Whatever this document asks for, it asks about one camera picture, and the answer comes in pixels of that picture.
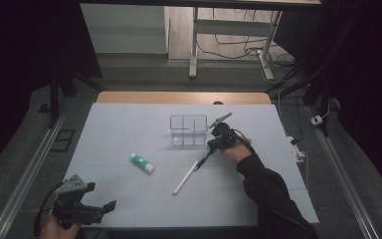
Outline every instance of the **transparent box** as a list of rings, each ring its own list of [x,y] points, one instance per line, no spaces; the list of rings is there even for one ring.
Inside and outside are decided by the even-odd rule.
[[[206,143],[207,116],[173,115],[170,131],[172,145],[203,145]]]

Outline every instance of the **aluminum rail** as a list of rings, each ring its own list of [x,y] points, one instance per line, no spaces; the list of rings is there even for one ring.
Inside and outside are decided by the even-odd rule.
[[[305,107],[305,110],[311,118],[314,117],[308,107]],[[336,179],[345,194],[346,200],[354,212],[355,218],[358,221],[364,237],[366,239],[379,239],[380,236],[378,235],[374,223],[365,209],[364,203],[356,192],[355,187],[353,186],[343,164],[341,163],[341,160],[330,139],[323,135],[319,127],[315,128],[315,133],[327,156],[334,175],[336,176]]]
[[[38,149],[30,159],[26,170],[24,170],[20,180],[18,181],[15,189],[12,191],[8,201],[6,202],[4,208],[0,214],[0,238],[5,238],[11,225],[20,210],[24,199],[27,196],[36,175],[39,172],[49,150],[51,149],[52,143],[54,142],[61,125],[63,124],[65,118],[67,117],[67,112],[71,106],[72,99],[65,99],[62,103],[61,115],[56,121],[52,128],[49,128],[43,138]]]

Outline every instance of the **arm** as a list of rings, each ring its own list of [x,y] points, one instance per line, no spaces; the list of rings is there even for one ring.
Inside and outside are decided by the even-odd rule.
[[[239,142],[221,152],[237,162],[237,170],[245,177],[245,191],[259,206],[262,238],[317,238],[313,227],[290,199],[287,186],[278,173],[265,168],[259,157]]]

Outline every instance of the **white table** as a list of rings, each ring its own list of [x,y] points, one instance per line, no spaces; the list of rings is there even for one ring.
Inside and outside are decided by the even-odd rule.
[[[171,145],[171,115],[206,115],[208,123],[233,113],[226,123],[247,134],[268,168],[284,178],[302,216],[318,222],[291,154],[275,106],[94,104],[66,178],[78,174],[95,182],[83,204],[102,206],[117,200],[114,211],[92,227],[178,228],[257,225],[257,205],[245,194],[243,176],[219,152],[172,191],[207,145]],[[208,132],[207,139],[213,136]],[[151,164],[149,175],[129,160],[135,152]]]

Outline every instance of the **hand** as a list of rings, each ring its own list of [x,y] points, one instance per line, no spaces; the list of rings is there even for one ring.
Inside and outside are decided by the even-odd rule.
[[[50,214],[48,221],[40,232],[41,239],[75,239],[82,224],[73,223],[69,229],[61,227],[59,220],[54,214]]]
[[[251,155],[250,150],[247,149],[247,147],[239,140],[236,140],[232,147],[227,149],[221,149],[220,152],[229,156],[230,158],[232,158],[232,160],[234,160],[237,163]]]

